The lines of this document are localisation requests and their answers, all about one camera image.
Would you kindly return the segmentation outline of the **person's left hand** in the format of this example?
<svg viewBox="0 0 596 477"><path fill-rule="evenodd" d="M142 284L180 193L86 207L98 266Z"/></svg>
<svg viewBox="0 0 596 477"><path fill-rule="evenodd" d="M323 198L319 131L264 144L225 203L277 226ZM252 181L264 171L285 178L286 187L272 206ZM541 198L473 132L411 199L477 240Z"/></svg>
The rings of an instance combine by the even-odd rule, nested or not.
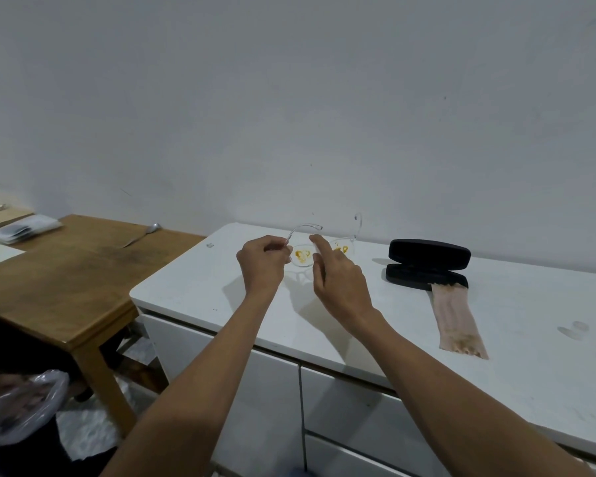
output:
<svg viewBox="0 0 596 477"><path fill-rule="evenodd" d="M237 253L247 296L272 297L284 278L284 268L272 262L272 249L289 248L285 237L265 235L247 241Z"/></svg>

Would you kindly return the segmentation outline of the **clear plastic packet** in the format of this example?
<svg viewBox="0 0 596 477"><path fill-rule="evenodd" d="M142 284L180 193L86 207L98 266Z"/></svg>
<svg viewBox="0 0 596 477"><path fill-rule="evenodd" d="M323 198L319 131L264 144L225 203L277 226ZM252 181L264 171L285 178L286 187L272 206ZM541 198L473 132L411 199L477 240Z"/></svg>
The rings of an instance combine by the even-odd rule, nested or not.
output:
<svg viewBox="0 0 596 477"><path fill-rule="evenodd" d="M57 219L34 214L0 227L0 243L14 245L62 226L62 222Z"/></svg>

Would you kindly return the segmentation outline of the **clear plastic bag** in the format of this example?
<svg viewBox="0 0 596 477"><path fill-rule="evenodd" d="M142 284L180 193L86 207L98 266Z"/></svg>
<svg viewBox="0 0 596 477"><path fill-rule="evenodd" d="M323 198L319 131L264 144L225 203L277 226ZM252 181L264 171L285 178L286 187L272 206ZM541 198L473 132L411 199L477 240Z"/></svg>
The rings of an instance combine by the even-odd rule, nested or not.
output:
<svg viewBox="0 0 596 477"><path fill-rule="evenodd" d="M47 425L67 398L70 377L50 370L0 391L0 447L15 445Z"/></svg>

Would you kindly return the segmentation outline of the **black bin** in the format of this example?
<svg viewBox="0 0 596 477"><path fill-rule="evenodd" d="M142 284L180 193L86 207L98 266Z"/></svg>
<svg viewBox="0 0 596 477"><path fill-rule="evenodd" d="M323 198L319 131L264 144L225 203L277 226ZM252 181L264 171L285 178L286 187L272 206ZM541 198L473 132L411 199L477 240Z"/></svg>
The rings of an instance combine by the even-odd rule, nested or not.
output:
<svg viewBox="0 0 596 477"><path fill-rule="evenodd" d="M25 384L29 375L60 370L69 375L67 397L88 400L93 391L71 356L0 320L0 395ZM72 460L61 442L53 417L29 438L0 447L0 477L98 477L116 452L112 447L84 459Z"/></svg>

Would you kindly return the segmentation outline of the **person's left forearm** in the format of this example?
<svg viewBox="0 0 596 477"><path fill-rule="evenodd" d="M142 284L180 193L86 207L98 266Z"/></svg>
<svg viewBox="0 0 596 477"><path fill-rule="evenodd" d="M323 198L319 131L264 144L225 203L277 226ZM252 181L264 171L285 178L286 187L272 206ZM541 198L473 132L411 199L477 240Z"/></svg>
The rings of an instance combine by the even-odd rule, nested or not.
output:
<svg viewBox="0 0 596 477"><path fill-rule="evenodd" d="M143 414L100 477L204 477L274 289L256 288Z"/></svg>

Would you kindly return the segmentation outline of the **pink stained cleaning cloth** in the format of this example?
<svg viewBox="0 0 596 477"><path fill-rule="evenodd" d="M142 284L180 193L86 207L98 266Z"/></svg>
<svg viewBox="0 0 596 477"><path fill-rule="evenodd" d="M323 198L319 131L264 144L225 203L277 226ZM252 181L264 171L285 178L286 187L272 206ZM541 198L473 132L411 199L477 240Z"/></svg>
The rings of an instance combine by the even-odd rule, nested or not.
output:
<svg viewBox="0 0 596 477"><path fill-rule="evenodd" d="M431 306L439 332L439 348L489 360L469 307L469 290L460 284L431 285Z"/></svg>

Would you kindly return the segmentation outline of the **person's right hand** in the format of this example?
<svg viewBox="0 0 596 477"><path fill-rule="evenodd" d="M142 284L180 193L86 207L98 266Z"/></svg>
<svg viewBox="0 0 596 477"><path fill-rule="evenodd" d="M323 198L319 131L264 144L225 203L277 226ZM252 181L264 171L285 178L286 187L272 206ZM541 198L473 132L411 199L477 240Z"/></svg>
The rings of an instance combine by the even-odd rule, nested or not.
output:
<svg viewBox="0 0 596 477"><path fill-rule="evenodd" d="M316 294L325 309L352 336L361 336L376 315L366 278L361 268L347 257L334 252L321 236L310 236L325 260L325 294Z"/></svg>

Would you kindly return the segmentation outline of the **white cabinet door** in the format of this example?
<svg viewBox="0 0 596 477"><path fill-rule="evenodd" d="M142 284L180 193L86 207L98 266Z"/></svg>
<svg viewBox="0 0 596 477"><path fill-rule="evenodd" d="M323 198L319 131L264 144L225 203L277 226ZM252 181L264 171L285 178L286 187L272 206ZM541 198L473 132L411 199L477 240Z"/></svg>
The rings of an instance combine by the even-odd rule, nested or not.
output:
<svg viewBox="0 0 596 477"><path fill-rule="evenodd" d="M169 382L214 336L153 315L143 324ZM239 477L304 470L299 365L252 350L212 463Z"/></svg>

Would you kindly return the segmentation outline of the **person's right forearm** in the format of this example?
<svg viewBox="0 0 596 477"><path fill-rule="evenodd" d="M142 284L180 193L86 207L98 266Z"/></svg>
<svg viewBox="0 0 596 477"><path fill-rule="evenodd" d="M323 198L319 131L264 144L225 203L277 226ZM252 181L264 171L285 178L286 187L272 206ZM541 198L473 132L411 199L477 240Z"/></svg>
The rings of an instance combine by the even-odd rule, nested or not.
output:
<svg viewBox="0 0 596 477"><path fill-rule="evenodd" d="M515 412L399 335L377 310L355 312L345 325L452 477L595 477Z"/></svg>

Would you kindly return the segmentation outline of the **wooden table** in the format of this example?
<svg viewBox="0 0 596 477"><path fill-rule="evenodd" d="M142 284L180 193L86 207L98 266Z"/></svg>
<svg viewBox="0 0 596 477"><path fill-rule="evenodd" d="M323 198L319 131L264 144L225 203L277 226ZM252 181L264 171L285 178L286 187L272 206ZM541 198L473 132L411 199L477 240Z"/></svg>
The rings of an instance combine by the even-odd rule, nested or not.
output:
<svg viewBox="0 0 596 477"><path fill-rule="evenodd" d="M135 412L100 347L138 316L129 292L205 237L72 214L0 263L0 320L71 355L120 436Z"/></svg>

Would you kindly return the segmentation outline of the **black glasses case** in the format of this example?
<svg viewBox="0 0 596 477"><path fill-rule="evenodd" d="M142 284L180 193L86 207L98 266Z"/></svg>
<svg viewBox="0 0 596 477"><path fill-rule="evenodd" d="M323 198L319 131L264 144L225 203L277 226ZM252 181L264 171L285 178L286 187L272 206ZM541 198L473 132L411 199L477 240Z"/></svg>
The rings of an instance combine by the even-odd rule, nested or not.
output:
<svg viewBox="0 0 596 477"><path fill-rule="evenodd" d="M389 244L386 281L406 288L432 291L434 285L469 288L459 273L470 262L468 248L433 240L396 239Z"/></svg>

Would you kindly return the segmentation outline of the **wide white cabinet drawer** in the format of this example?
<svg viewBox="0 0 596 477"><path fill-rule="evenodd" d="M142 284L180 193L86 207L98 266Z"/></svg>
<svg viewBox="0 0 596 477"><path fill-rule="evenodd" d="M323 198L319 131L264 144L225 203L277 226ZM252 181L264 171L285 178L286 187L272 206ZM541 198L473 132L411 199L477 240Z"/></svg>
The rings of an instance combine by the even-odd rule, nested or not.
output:
<svg viewBox="0 0 596 477"><path fill-rule="evenodd" d="M596 451L596 374L517 377L489 374L479 384L552 439ZM309 433L419 477L449 476L396 397L307 368L302 368L301 379ZM596 464L589 466L596 472Z"/></svg>

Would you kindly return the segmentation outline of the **clear-framed stained glasses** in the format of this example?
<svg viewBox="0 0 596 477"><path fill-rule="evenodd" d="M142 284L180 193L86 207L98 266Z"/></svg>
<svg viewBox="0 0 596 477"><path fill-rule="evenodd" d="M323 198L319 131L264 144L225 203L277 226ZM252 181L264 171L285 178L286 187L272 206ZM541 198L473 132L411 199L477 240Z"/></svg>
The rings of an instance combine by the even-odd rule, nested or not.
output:
<svg viewBox="0 0 596 477"><path fill-rule="evenodd" d="M356 212L353 217L354 226L353 231L343 237L326 237L323 236L329 243L334 252L344 254L347 259L356 262L356 249L358 237L364 225L364 218L361 212ZM310 234L323 235L323 224L319 223L301 223L295 225L288 232L285 238L285 245L292 248L290 254L290 262L296 267L298 273L311 272L315 262L314 255L319 253L317 246L308 239Z"/></svg>

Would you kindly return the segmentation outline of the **low white cabinet drawer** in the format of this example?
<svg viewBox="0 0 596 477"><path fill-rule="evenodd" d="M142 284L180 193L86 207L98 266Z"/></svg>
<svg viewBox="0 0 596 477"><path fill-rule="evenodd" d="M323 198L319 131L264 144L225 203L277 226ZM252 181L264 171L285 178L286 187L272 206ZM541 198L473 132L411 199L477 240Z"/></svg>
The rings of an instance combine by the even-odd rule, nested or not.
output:
<svg viewBox="0 0 596 477"><path fill-rule="evenodd" d="M305 436L305 450L317 477L412 477L316 436Z"/></svg>

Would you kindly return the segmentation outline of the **metal spoon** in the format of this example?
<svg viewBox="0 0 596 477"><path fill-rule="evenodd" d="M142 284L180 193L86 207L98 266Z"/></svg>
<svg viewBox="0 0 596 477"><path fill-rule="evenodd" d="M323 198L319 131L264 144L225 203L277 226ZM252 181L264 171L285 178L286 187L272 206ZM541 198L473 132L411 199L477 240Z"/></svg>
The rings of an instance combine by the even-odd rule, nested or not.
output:
<svg viewBox="0 0 596 477"><path fill-rule="evenodd" d="M124 244L120 248L128 248L129 246L131 246L131 245L135 244L136 242L142 240L147 235L150 235L152 233L158 232L161 229L162 229L162 226L159 223L153 223L150 226L147 226L145 228L145 230L143 231L142 234L140 234L139 236L137 236L137 237L129 240L126 244Z"/></svg>

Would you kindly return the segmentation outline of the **white cabinet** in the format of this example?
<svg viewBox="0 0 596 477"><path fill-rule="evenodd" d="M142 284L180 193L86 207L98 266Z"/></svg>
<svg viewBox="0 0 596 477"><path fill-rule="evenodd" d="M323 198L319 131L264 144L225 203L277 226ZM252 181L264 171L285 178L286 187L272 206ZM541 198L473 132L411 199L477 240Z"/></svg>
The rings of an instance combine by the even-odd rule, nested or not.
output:
<svg viewBox="0 0 596 477"><path fill-rule="evenodd" d="M215 336L245 297L236 252L247 240L273 233L280 231L228 224L140 282L129 295L141 317L153 315ZM489 355L489 360L483 360L439 348L431 293L386 281L387 253L387 245L357 241L355 263L367 279L373 304L402 336L482 391L479 382L487 381L489 374L510 379L515 374L519 379L563 371L574 376L596 374L596 274L471 259L462 274L469 281L469 307ZM285 267L285 278L262 322L254 350L299 365L303 471L309 472L306 435L343 446L305 429L302 368L394 396L371 355L314 294L312 270L298 273L291 263ZM596 451L554 441L588 466L596 464Z"/></svg>

